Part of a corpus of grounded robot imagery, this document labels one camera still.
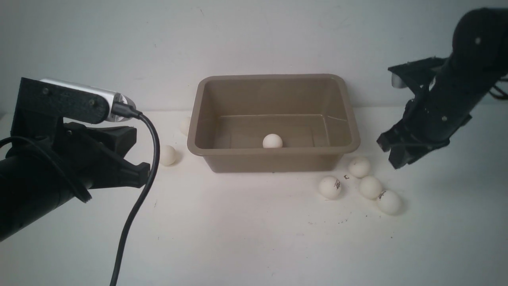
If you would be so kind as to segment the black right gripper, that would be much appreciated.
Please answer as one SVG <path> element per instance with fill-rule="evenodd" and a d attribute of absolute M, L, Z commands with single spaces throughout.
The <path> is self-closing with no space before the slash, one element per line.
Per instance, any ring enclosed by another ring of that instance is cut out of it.
<path fill-rule="evenodd" d="M 472 105 L 464 100 L 412 99 L 402 119 L 383 132 L 377 144 L 389 153 L 389 163 L 399 170 L 450 144 L 451 137 L 471 119 Z"/>

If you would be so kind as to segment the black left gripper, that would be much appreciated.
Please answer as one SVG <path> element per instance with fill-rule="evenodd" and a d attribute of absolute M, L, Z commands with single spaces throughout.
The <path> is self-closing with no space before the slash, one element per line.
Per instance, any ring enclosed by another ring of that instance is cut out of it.
<path fill-rule="evenodd" d="M 69 122 L 63 124 L 63 130 L 56 140 L 56 152 L 88 189 L 141 188 L 147 183 L 150 164 L 125 160 L 136 144 L 136 128 L 89 128 Z"/>

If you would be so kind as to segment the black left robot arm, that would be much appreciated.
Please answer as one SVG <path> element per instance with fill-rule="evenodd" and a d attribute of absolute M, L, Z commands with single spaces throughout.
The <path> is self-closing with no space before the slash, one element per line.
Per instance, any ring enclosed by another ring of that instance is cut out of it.
<path fill-rule="evenodd" d="M 136 141 L 134 127 L 75 122 L 65 123 L 54 141 L 14 139 L 1 161 L 1 240 L 73 198 L 90 201 L 91 189 L 144 186 L 150 165 L 125 159 Z"/>

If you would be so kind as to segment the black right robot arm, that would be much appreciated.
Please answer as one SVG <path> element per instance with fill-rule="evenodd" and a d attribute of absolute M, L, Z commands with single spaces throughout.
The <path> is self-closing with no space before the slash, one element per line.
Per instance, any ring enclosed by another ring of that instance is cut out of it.
<path fill-rule="evenodd" d="M 459 20 L 447 58 L 430 57 L 389 67 L 392 87 L 414 98 L 402 119 L 377 139 L 396 170 L 449 145 L 486 96 L 506 100 L 497 83 L 507 81 L 507 8 L 479 8 Z"/>

